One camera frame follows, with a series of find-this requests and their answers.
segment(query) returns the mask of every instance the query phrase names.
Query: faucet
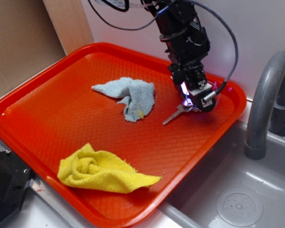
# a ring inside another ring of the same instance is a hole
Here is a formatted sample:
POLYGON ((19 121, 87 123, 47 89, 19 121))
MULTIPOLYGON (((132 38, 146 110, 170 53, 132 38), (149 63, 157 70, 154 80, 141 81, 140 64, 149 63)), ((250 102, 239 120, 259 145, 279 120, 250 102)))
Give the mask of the faucet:
POLYGON ((256 88, 245 139, 248 158, 265 157, 268 130, 285 136, 285 51, 270 58, 256 88))

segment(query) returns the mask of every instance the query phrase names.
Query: orange tray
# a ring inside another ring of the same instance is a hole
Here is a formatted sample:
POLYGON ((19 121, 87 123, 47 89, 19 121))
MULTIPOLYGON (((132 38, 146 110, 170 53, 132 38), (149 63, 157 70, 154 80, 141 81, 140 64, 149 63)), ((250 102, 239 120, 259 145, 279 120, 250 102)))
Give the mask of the orange tray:
POLYGON ((163 126, 182 102, 169 64, 106 43, 83 47, 0 99, 0 138, 90 223, 132 226, 165 200, 246 107, 245 93, 229 82, 214 110, 182 114, 163 126), (155 85, 153 110, 136 123, 124 119, 117 99, 91 89, 123 76, 155 85), (67 187, 57 179, 59 162, 86 143, 163 178, 129 194, 67 187))

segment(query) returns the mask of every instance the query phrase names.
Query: tray rim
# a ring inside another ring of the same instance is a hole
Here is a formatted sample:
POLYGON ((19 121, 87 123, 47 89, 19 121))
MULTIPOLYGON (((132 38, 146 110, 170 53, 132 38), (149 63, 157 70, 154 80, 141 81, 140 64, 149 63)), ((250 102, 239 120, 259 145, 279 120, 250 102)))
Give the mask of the tray rim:
MULTIPOLYGON (((3 96, 0 99, 0 114, 7 107, 11 106, 14 102, 21 99, 23 96, 25 96, 29 92, 33 91, 41 84, 48 81, 50 78, 54 77, 58 72, 60 72, 63 69, 66 69, 68 66, 70 66, 70 64, 74 63, 74 60, 79 60, 86 55, 89 55, 92 53, 98 53, 98 52, 107 53, 109 55, 113 55, 121 59, 125 59, 128 56, 132 56, 133 58, 131 60, 133 60, 135 63, 139 65, 144 66, 145 62, 148 62, 149 63, 148 68, 154 69, 164 74, 168 74, 168 75, 170 74, 169 70, 167 69, 167 66, 170 64, 169 61, 158 59, 156 57, 151 57, 149 55, 142 54, 142 53, 129 50, 124 47, 119 47, 113 44, 109 44, 109 43, 94 43, 94 44, 84 46, 78 49, 77 51, 71 53, 70 55, 64 57, 60 61, 56 62, 52 66, 48 67, 44 71, 40 72, 36 76, 29 79, 27 82, 21 84, 19 87, 17 87, 10 93, 3 96)), ((223 81, 222 78, 213 76, 211 74, 207 74, 207 77, 210 81, 213 79, 215 79, 219 83, 223 81)), ((232 115, 213 134, 212 138, 214 137, 216 140, 213 140, 211 142, 207 140, 207 142, 196 152, 196 155, 194 155, 186 163, 186 165, 182 167, 182 169, 179 170, 176 176, 174 176, 174 178, 166 185, 166 187, 155 197, 155 200, 151 204, 149 204, 149 206, 147 206, 137 216, 135 215, 131 218, 125 218, 125 219, 120 219, 120 220, 108 220, 104 218, 104 216, 102 216, 97 210, 94 210, 93 215, 92 215, 90 210, 88 210, 88 212, 85 210, 87 203, 85 203, 84 200, 80 199, 79 197, 74 196, 74 194, 72 194, 71 190, 68 187, 62 185, 57 180, 51 178, 48 175, 48 171, 44 171, 45 165, 39 164, 39 167, 35 169, 34 171, 42 179, 44 179, 55 191, 57 191, 64 199, 72 199, 72 200, 67 200, 67 202, 69 202, 74 208, 76 208, 76 210, 78 210, 78 212, 81 213, 83 217, 85 217, 92 224, 95 224, 101 227, 106 227, 106 228, 132 226, 140 222, 141 220, 145 219, 146 217, 148 217, 150 214, 152 214, 157 209, 157 207, 166 199, 168 194, 172 192, 174 188, 176 188, 177 185, 175 185, 175 183, 176 182, 179 183, 182 179, 185 178, 185 176, 207 154, 207 151, 209 150, 209 148, 212 148, 215 145, 215 143, 220 139, 220 137, 232 126, 232 124, 244 112, 246 103, 247 103, 247 98, 246 98, 244 91, 232 81, 228 82, 228 87, 229 88, 231 87, 236 91, 235 96, 231 98, 232 102, 234 103, 235 110, 232 113, 232 115)), ((13 151, 22 151, 21 155, 19 154, 19 156, 26 163, 28 163, 28 161, 32 159, 32 154, 29 153, 29 151, 25 148, 25 146, 22 145, 21 143, 17 144, 15 140, 13 139, 12 135, 9 135, 9 133, 6 132, 6 130, 2 129, 1 127, 0 127, 0 138, 13 151)))

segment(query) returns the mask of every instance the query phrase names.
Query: sink drain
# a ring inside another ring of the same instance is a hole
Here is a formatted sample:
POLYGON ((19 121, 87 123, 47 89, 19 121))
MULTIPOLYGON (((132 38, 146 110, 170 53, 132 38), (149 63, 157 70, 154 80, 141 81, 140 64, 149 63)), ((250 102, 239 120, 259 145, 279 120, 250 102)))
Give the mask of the sink drain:
POLYGON ((235 227, 249 227, 263 215, 263 204, 256 194, 245 189, 229 189, 217 201, 221 218, 235 227))

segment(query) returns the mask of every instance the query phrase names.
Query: white wall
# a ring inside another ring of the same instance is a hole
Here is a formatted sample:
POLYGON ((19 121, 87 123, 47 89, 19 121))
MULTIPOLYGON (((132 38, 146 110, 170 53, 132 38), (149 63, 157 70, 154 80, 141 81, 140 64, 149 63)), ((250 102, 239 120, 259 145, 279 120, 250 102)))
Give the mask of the white wall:
MULTIPOLYGON (((232 76, 253 97, 262 71, 270 57, 285 50, 285 0, 200 0, 213 8, 235 33, 239 45, 239 63, 232 76)), ((104 24, 92 11, 87 0, 81 0, 95 42, 110 42, 156 57, 167 59, 166 46, 159 41, 155 23, 140 31, 121 31, 104 24)), ((152 19, 144 9, 121 13, 92 2, 99 13, 112 24, 139 27, 152 19)), ((232 39, 218 20, 196 7, 206 27, 211 50, 204 59, 207 72, 225 77, 234 60, 232 39)))

